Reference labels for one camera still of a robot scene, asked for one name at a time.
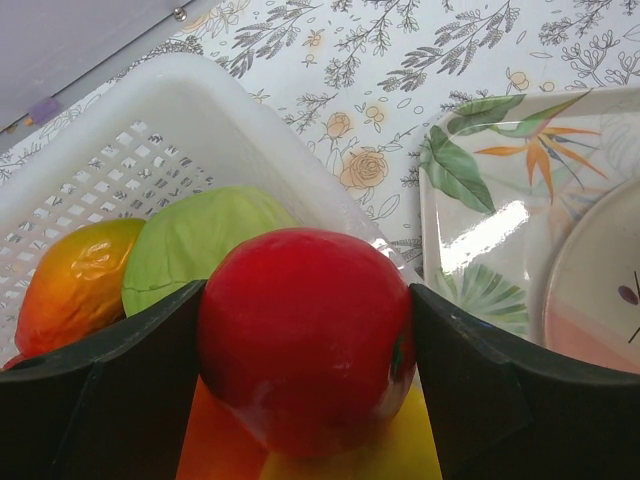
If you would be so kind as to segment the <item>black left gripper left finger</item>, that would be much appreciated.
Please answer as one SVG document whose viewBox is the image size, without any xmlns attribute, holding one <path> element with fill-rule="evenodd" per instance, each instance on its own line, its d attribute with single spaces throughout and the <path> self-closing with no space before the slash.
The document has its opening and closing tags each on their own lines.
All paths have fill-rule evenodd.
<svg viewBox="0 0 640 480">
<path fill-rule="evenodd" d="M 4 479 L 173 479 L 198 375 L 194 281 L 1 374 Z"/>
</svg>

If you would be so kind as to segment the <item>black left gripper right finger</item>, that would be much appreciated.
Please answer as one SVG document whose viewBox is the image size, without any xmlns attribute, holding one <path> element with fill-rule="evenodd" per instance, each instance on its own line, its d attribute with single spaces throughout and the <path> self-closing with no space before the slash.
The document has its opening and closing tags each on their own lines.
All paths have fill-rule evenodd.
<svg viewBox="0 0 640 480">
<path fill-rule="evenodd" d="M 446 479 L 636 479 L 639 377 L 523 340 L 410 287 Z"/>
</svg>

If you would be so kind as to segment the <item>red apple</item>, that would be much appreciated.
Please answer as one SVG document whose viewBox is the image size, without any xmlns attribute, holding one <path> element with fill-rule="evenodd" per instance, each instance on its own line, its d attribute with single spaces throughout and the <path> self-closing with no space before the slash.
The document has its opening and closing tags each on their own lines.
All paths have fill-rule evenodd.
<svg viewBox="0 0 640 480">
<path fill-rule="evenodd" d="M 415 372 L 408 284 L 356 237 L 289 228 L 235 247 L 202 297 L 208 389 L 267 449 L 318 457 L 363 445 Z"/>
</svg>

